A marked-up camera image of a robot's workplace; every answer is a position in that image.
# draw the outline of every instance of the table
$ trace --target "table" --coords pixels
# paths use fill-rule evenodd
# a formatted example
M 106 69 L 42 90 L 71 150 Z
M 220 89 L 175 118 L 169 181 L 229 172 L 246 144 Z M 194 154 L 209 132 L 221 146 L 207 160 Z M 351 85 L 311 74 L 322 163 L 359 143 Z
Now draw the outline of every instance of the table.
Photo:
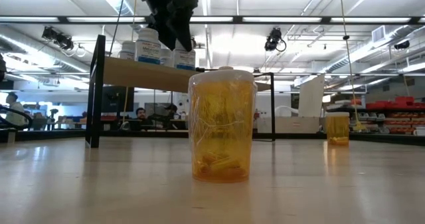
M 254 142 L 250 180 L 195 181 L 184 138 L 0 148 L 0 223 L 422 223 L 425 148 Z

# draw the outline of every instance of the ceiling light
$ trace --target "ceiling light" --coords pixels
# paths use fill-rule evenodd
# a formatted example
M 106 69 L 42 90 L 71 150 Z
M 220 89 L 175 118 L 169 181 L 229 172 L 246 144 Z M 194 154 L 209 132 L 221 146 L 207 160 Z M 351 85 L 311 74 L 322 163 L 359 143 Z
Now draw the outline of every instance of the ceiling light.
M 191 22 L 233 22 L 233 17 L 192 17 Z
M 324 96 L 324 97 L 321 99 L 321 101 L 322 101 L 322 102 L 324 102 L 324 103 L 331 102 L 331 96 L 330 96 L 330 95 Z
M 425 68 L 425 62 L 420 63 L 420 64 L 410 65 L 410 66 L 408 66 L 406 68 L 400 69 L 398 72 L 401 72 L 401 73 L 412 72 L 412 71 L 420 70 L 420 69 L 423 69 L 423 68 Z
M 244 17 L 244 22 L 318 23 L 320 17 Z
M 364 73 L 372 72 L 372 71 L 378 70 L 378 69 L 380 69 L 384 66 L 385 66 L 385 64 L 377 64 L 377 65 L 374 65 L 370 68 L 367 68 L 367 69 L 361 71 L 361 73 L 364 74 Z
M 88 84 L 86 84 L 85 82 L 73 80 L 73 79 L 70 79 L 70 78 L 64 78 L 62 80 L 62 83 L 73 86 L 75 88 L 79 88 L 79 89 L 88 89 L 88 87 L 89 87 Z
M 361 74 L 360 76 L 363 76 L 363 77 L 368 77 L 368 76 L 385 76 L 385 77 L 390 77 L 390 76 L 398 76 L 398 74 L 372 74 L 372 73 L 368 73 L 368 74 Z
M 20 79 L 28 80 L 28 81 L 31 81 L 31 82 L 38 82 L 38 80 L 36 78 L 31 77 L 31 76 L 26 75 L 26 74 L 21 74 L 21 75 L 6 74 L 6 76 L 13 77 L 13 78 L 20 78 Z
M 0 17 L 0 22 L 59 22 L 58 17 Z
M 354 86 L 350 84 L 350 85 L 342 86 L 341 88 L 339 88 L 339 90 L 350 90 L 353 87 L 358 88 L 358 87 L 361 87 L 361 86 L 362 86 L 361 84 L 354 84 Z
M 118 17 L 69 17 L 68 21 L 73 23 L 87 22 L 87 23 L 101 23 L 101 22 L 117 22 Z M 133 17 L 120 17 L 120 22 L 133 22 Z M 134 22 L 146 22 L 145 17 L 136 17 Z
M 373 82 L 368 83 L 368 85 L 374 85 L 374 84 L 379 84 L 380 82 L 386 81 L 388 80 L 388 78 L 382 78 L 380 80 L 375 80 Z
M 406 23 L 410 20 L 409 17 L 346 17 L 345 22 L 350 23 Z M 333 23 L 342 23 L 343 18 L 332 18 L 331 22 Z

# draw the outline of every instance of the person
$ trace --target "person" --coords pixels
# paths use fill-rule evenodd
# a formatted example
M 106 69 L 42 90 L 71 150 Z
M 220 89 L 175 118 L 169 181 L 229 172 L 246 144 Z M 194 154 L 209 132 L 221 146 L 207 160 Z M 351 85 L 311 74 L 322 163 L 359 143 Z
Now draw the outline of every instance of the person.
M 135 114 L 137 115 L 137 119 L 138 120 L 144 120 L 144 119 L 146 119 L 146 111 L 145 111 L 144 108 L 138 108 L 135 111 Z
M 22 106 L 20 102 L 17 102 L 17 100 L 18 100 L 18 96 L 12 92 L 9 93 L 9 95 L 6 97 L 6 103 L 9 104 L 10 109 L 13 109 L 22 113 L 25 112 L 24 107 Z M 6 113 L 6 121 L 18 126 L 22 126 L 26 124 L 25 117 L 20 114 L 16 114 L 14 112 Z
M 172 123 L 172 120 L 174 119 L 174 115 L 177 113 L 177 106 L 170 104 L 165 108 L 165 110 L 168 111 L 167 115 L 152 114 L 148 117 L 148 119 L 162 122 L 165 129 L 176 129 Z
M 145 130 L 147 131 L 148 129 L 150 129 L 152 127 L 152 121 L 148 120 L 146 118 L 146 112 L 144 108 L 138 108 L 135 111 L 135 114 L 137 116 L 137 121 L 139 122 L 130 122 L 130 128 L 133 131 L 141 131 L 141 130 Z

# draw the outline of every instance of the pill bottle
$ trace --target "pill bottle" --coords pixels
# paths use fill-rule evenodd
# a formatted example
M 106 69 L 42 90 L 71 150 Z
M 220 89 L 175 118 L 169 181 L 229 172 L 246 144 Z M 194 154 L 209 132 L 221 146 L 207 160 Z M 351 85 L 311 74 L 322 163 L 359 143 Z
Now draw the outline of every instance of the pill bottle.
M 136 41 L 135 61 L 161 64 L 160 58 L 161 43 L 158 40 L 158 32 L 150 28 L 142 29 Z
M 171 68 L 174 67 L 173 51 L 170 51 L 168 48 L 161 49 L 161 65 Z
M 173 51 L 174 67 L 184 70 L 195 70 L 196 52 L 191 50 L 187 52 L 181 45 L 179 40 L 175 41 L 175 49 Z
M 131 41 L 124 41 L 122 43 L 122 49 L 118 53 L 118 58 L 134 60 L 135 43 Z

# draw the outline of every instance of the rope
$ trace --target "rope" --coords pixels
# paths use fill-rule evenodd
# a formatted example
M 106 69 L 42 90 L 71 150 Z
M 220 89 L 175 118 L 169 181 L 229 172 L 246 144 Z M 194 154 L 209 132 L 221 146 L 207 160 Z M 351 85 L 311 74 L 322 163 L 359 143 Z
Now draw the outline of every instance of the rope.
M 134 8 L 133 8 L 133 27 L 134 27 L 134 23 L 135 23 L 135 6 L 137 5 L 137 0 L 134 0 Z M 131 31 L 131 41 L 134 41 L 134 31 Z M 127 110 L 127 101 L 128 101 L 128 86 L 126 87 L 126 99 L 124 102 L 124 112 Z M 126 116 L 123 115 L 122 116 L 122 123 L 124 123 L 126 121 Z
M 349 66 L 350 66 L 351 86 L 353 88 L 352 91 L 353 91 L 353 100 L 354 100 L 354 112 L 355 112 L 355 117 L 356 117 L 356 129 L 362 130 L 362 129 L 364 129 L 364 126 L 361 125 L 361 123 L 359 121 L 359 115 L 357 113 L 357 102 L 356 102 L 356 95 L 355 95 L 355 92 L 354 92 L 354 76 L 353 76 L 353 68 L 351 66 L 350 49 L 349 49 L 349 45 L 348 45 L 348 35 L 347 35 L 347 26 L 345 24 L 345 13 L 344 13 L 344 2 L 343 2 L 343 0 L 341 0 L 341 12 L 342 12 L 342 15 L 343 15 L 345 47 L 347 48 L 348 62 L 349 62 Z

